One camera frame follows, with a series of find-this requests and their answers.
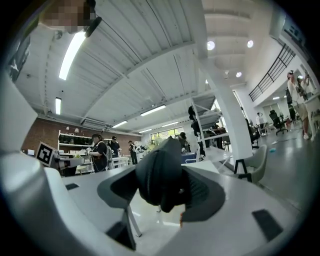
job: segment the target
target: backpack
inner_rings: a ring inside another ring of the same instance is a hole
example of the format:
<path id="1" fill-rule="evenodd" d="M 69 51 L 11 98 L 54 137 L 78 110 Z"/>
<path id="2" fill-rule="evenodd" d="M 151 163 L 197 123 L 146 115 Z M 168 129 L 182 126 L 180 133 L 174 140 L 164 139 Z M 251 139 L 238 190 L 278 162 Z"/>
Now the backpack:
<path id="1" fill-rule="evenodd" d="M 285 90 L 285 94 L 286 94 L 286 102 L 288 104 L 292 104 L 292 98 L 288 88 Z"/>

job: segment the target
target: black railing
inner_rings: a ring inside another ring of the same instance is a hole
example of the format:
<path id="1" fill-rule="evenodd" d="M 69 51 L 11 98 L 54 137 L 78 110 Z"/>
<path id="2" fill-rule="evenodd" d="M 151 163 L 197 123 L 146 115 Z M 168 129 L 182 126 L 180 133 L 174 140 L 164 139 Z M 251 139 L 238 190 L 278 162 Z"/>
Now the black railing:
<path id="1" fill-rule="evenodd" d="M 268 72 L 250 92 L 249 96 L 252 101 L 255 101 L 270 85 L 272 85 L 272 83 L 275 82 L 295 56 L 295 53 L 285 44 Z"/>

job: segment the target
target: white wall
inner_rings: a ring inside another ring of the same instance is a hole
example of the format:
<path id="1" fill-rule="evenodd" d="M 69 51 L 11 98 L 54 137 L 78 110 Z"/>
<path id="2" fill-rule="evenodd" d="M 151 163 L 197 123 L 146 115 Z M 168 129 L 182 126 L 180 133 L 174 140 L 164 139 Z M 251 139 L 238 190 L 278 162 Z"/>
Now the white wall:
<path id="1" fill-rule="evenodd" d="M 267 71 L 271 68 L 281 49 L 282 45 L 275 39 L 271 38 L 269 35 L 265 37 L 259 54 L 255 56 L 252 68 L 246 76 L 246 84 L 249 93 L 258 85 Z"/>

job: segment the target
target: woman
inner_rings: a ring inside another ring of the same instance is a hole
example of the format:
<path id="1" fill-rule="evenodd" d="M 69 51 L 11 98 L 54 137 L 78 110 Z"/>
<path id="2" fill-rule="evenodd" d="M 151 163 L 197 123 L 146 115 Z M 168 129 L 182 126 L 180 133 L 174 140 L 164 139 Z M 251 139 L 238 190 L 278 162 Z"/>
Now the woman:
<path id="1" fill-rule="evenodd" d="M 288 73 L 286 77 L 288 79 L 287 87 L 292 98 L 292 106 L 298 112 L 302 120 L 303 138 L 308 140 L 309 119 L 308 111 L 304 104 L 303 92 L 300 89 L 298 82 L 295 80 L 293 72 Z"/>
<path id="2" fill-rule="evenodd" d="M 91 156 L 92 158 L 94 172 L 103 172 L 106 170 L 107 166 L 107 145 L 99 134 L 92 135 L 92 140 L 94 146 L 92 151 L 88 152 L 88 156 Z"/>

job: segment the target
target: fluorescent light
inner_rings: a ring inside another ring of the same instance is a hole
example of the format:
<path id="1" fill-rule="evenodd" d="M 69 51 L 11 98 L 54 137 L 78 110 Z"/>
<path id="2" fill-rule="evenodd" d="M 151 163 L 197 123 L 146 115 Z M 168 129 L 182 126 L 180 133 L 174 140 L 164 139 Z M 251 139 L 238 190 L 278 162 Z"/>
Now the fluorescent light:
<path id="1" fill-rule="evenodd" d="M 121 123 L 116 124 L 115 126 L 112 126 L 112 128 L 117 128 L 117 127 L 122 126 L 122 125 L 124 125 L 126 123 L 128 123 L 128 121 L 123 121 Z"/>
<path id="2" fill-rule="evenodd" d="M 151 130 L 152 130 L 152 129 L 143 130 L 143 131 L 139 131 L 139 133 L 142 134 L 142 133 L 145 133 L 145 132 L 149 132 L 149 131 L 151 131 Z"/>
<path id="3" fill-rule="evenodd" d="M 156 107 L 156 108 L 154 108 L 154 109 L 151 109 L 151 110 L 149 110 L 149 111 L 147 111 L 147 112 L 142 113 L 140 116 L 144 117 L 144 116 L 149 115 L 149 114 L 151 114 L 151 113 L 153 113 L 153 112 L 156 112 L 156 111 L 158 111 L 158 110 L 162 110 L 162 109 L 164 109 L 165 107 L 166 107 L 166 105 L 158 106 L 158 107 Z"/>
<path id="4" fill-rule="evenodd" d="M 251 48 L 252 46 L 254 46 L 254 41 L 249 40 L 246 45 L 248 46 L 248 48 Z"/>
<path id="5" fill-rule="evenodd" d="M 61 65 L 59 78 L 63 80 L 67 79 L 67 75 L 71 67 L 71 64 L 74 61 L 77 51 L 79 50 L 80 46 L 82 45 L 85 39 L 86 39 L 85 32 L 79 32 L 74 35 L 74 37 L 71 40 L 71 43 L 69 44 L 68 50 L 66 50 L 66 53 Z"/>
<path id="6" fill-rule="evenodd" d="M 168 123 L 168 124 L 162 125 L 161 127 L 172 126 L 172 125 L 176 125 L 178 123 L 179 122 L 172 122 L 172 123 Z"/>
<path id="7" fill-rule="evenodd" d="M 215 43 L 212 41 L 209 41 L 206 43 L 206 47 L 207 47 L 208 51 L 212 51 L 215 48 L 215 46 L 216 46 Z"/>
<path id="8" fill-rule="evenodd" d="M 58 97 L 55 98 L 55 113 L 57 115 L 61 114 L 61 99 Z"/>

